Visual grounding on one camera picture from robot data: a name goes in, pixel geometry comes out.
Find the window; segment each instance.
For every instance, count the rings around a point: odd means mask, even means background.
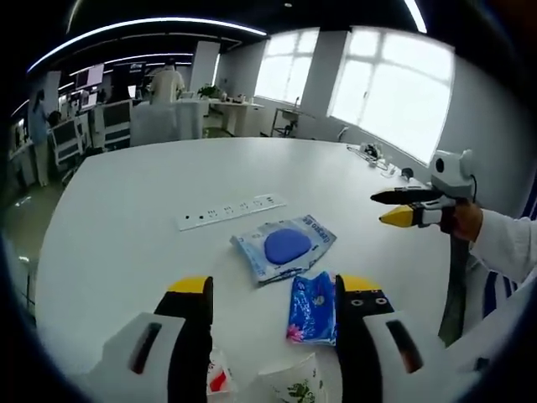
[[[421,36],[355,28],[328,115],[428,164],[446,120],[453,52]]]
[[[319,29],[274,35],[265,46],[255,96],[300,105],[318,36]]]

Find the white round table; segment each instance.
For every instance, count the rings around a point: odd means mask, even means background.
[[[275,360],[315,351],[333,401],[341,373],[333,348],[285,340],[292,280],[258,288],[233,234],[311,214],[336,236],[311,274],[332,270],[378,282],[392,305],[438,332],[450,241],[438,228],[395,228],[392,207],[370,195],[404,186],[346,150],[297,139],[203,139],[89,158],[65,189],[44,238],[36,289],[39,335],[67,374],[90,370],[102,345],[166,288],[188,275],[214,277],[214,343],[239,388]],[[275,193],[286,207],[180,232],[175,218]]]

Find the blue tissue pack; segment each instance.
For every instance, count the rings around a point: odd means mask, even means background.
[[[293,279],[286,337],[293,343],[336,345],[336,288],[325,271],[311,280]]]
[[[336,240],[312,216],[268,222],[233,236],[230,242],[248,259],[260,285],[306,272]]]

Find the human hand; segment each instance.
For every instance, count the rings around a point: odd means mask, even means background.
[[[483,222],[483,211],[474,203],[457,204],[453,215],[455,227],[453,234],[466,241],[476,242]]]

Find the floral pattern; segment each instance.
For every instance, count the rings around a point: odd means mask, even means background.
[[[294,384],[290,388],[287,388],[287,391],[289,396],[297,399],[297,403],[315,403],[315,395],[310,390],[310,385],[307,379],[301,384]]]
[[[289,340],[291,340],[293,342],[297,342],[297,343],[301,342],[303,340],[303,338],[304,338],[303,332],[295,324],[289,325],[289,327],[287,328],[287,336],[286,337]]]

